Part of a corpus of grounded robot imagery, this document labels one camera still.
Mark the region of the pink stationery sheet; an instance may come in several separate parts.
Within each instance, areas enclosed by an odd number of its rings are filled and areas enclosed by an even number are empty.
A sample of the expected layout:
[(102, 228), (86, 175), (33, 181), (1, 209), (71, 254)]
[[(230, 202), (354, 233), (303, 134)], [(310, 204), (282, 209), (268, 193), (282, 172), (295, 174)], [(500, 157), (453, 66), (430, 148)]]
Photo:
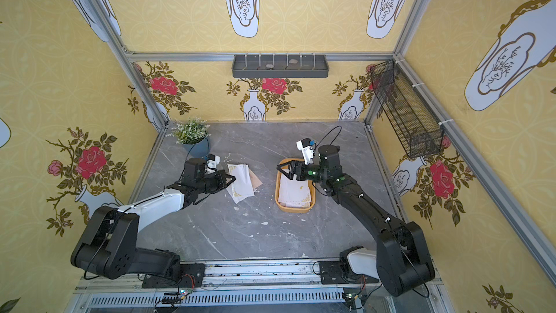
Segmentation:
[(253, 172), (251, 169), (248, 170), (248, 173), (249, 173), (249, 177), (250, 177), (250, 181), (251, 181), (252, 188), (253, 188), (253, 190), (256, 190), (259, 186), (262, 185), (262, 182), (261, 182), (261, 180), (254, 174), (254, 172)]

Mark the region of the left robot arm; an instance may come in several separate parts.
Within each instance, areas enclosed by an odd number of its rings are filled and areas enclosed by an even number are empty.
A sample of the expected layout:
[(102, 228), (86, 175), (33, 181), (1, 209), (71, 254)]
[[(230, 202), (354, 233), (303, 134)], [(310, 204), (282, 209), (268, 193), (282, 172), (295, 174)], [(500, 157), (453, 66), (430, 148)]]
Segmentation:
[(211, 196), (232, 185), (236, 177), (210, 168), (214, 160), (192, 158), (177, 181), (162, 192), (121, 207), (102, 206), (92, 214), (70, 263), (85, 274), (115, 280), (144, 274), (178, 283), (180, 256), (170, 251), (137, 247), (139, 233), (152, 223), (194, 205), (201, 194)]

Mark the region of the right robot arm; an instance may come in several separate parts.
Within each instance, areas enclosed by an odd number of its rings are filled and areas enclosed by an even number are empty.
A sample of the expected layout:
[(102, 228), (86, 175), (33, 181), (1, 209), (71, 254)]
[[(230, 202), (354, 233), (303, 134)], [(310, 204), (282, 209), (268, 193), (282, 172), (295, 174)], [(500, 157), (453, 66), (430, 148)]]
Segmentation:
[(340, 254), (344, 278), (378, 279), (394, 297), (434, 280), (435, 269), (423, 230), (372, 200), (355, 178), (343, 172), (339, 152), (339, 146), (324, 145), (318, 148), (317, 164), (290, 160), (280, 163), (277, 170), (291, 181), (319, 185), (325, 196), (352, 213), (373, 237), (375, 250), (356, 246)]

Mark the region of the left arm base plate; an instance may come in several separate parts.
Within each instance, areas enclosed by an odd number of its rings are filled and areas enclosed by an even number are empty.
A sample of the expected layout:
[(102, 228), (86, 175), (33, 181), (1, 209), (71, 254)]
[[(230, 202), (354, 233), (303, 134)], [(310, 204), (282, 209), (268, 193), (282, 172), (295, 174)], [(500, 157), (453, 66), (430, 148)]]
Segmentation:
[(200, 262), (174, 266), (168, 274), (145, 275), (142, 288), (201, 288), (206, 265)]

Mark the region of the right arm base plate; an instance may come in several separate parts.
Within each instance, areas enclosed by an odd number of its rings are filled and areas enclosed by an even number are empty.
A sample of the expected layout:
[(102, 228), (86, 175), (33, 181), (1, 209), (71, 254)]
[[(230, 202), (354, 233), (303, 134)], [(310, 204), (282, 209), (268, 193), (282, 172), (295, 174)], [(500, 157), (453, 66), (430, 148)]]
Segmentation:
[(316, 265), (321, 284), (380, 283), (375, 259), (319, 261)]

